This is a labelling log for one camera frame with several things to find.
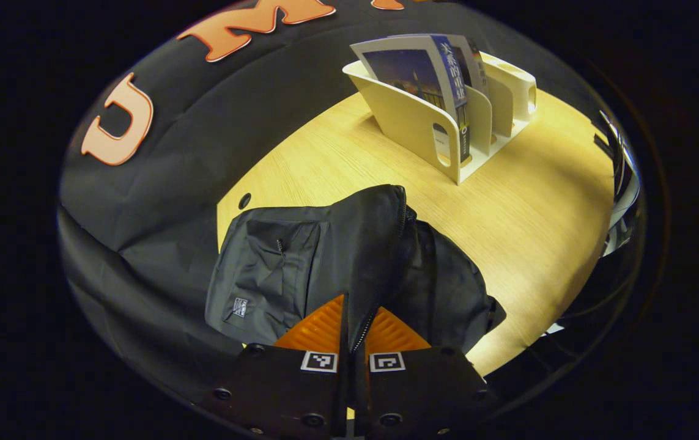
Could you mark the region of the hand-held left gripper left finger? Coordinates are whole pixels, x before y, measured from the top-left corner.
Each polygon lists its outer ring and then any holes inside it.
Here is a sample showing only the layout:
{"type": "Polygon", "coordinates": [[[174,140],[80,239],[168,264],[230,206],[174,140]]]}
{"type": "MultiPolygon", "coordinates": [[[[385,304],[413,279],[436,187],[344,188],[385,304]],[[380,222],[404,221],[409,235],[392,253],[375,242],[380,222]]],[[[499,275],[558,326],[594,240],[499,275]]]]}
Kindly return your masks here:
{"type": "Polygon", "coordinates": [[[335,440],[347,434],[343,295],[277,342],[249,343],[209,387],[201,409],[266,440],[335,440]]]}

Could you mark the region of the blue picture cover book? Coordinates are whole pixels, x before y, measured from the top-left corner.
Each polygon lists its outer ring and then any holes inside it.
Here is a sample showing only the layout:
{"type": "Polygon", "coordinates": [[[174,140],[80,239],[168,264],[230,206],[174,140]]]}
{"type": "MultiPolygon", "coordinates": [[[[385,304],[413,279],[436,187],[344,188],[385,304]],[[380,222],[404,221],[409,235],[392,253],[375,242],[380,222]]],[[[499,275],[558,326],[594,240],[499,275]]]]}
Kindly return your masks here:
{"type": "Polygon", "coordinates": [[[469,159],[469,87],[445,37],[389,36],[354,43],[351,50],[375,80],[447,112],[458,129],[459,159],[469,159]]]}

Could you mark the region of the white bookshelf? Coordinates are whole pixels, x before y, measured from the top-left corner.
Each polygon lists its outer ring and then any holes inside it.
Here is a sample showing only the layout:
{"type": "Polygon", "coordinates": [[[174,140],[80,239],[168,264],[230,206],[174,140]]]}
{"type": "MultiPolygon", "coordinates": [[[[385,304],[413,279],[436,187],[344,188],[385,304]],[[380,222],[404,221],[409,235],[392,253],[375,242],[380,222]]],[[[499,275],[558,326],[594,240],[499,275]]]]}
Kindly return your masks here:
{"type": "Polygon", "coordinates": [[[467,87],[467,119],[470,129],[467,164],[459,164],[459,129],[449,114],[410,93],[380,83],[361,61],[343,67],[371,109],[383,134],[428,162],[455,184],[508,145],[536,117],[536,78],[488,53],[488,93],[467,87]]]}

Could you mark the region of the black schoolbag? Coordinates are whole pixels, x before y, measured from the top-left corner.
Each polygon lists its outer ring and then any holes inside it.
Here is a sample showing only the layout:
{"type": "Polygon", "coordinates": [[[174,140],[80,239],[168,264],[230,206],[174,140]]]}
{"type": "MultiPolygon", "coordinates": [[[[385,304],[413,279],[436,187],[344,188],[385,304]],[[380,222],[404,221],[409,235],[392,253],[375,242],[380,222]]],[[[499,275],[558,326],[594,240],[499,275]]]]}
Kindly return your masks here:
{"type": "Polygon", "coordinates": [[[340,296],[349,301],[353,353],[382,310],[426,343],[463,353],[506,318],[475,262],[419,219],[395,185],[322,207],[240,213],[224,236],[204,317],[240,342],[274,343],[340,296]]]}

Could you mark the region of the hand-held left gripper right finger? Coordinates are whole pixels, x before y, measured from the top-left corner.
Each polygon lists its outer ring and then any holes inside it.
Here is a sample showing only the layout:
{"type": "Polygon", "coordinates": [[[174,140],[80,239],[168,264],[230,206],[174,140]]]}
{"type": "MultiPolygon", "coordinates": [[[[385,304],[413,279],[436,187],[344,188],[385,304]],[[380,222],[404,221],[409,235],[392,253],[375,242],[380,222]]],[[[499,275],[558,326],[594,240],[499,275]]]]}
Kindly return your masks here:
{"type": "Polygon", "coordinates": [[[430,345],[383,307],[365,331],[353,387],[361,440],[458,440],[498,408],[458,347],[430,345]]]}

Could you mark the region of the black backdrop cloth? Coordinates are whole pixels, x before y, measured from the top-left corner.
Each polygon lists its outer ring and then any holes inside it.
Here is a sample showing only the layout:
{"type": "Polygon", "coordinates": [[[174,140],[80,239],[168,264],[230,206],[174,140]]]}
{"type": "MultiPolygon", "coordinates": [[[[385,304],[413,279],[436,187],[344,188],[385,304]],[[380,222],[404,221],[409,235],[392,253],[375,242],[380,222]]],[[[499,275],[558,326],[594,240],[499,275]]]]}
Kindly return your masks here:
{"type": "Polygon", "coordinates": [[[65,274],[98,336],[136,373],[190,406],[241,349],[204,321],[218,257],[218,201],[266,153],[355,92],[341,67],[354,42],[386,34],[464,33],[484,52],[522,67],[545,92],[601,124],[601,98],[542,45],[458,2],[411,2],[401,11],[371,0],[321,0],[335,11],[269,33],[206,61],[194,37],[168,39],[129,67],[153,103],[136,153],[109,166],[80,153],[89,124],[123,133],[128,114],[106,98],[90,106],[67,148],[57,218],[65,274]]]}

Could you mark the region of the grey portrait cover book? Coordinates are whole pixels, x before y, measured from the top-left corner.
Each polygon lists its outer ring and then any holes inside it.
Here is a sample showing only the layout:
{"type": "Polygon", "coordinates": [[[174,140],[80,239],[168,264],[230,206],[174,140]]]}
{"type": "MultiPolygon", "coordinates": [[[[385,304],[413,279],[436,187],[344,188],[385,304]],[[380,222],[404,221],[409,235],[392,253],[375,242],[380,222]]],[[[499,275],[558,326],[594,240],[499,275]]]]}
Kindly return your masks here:
{"type": "Polygon", "coordinates": [[[465,86],[483,93],[485,97],[490,98],[489,83],[484,62],[481,53],[474,40],[463,34],[395,34],[390,37],[415,37],[425,36],[430,37],[445,37],[453,47],[453,52],[456,60],[459,63],[459,69],[463,76],[465,86]]]}

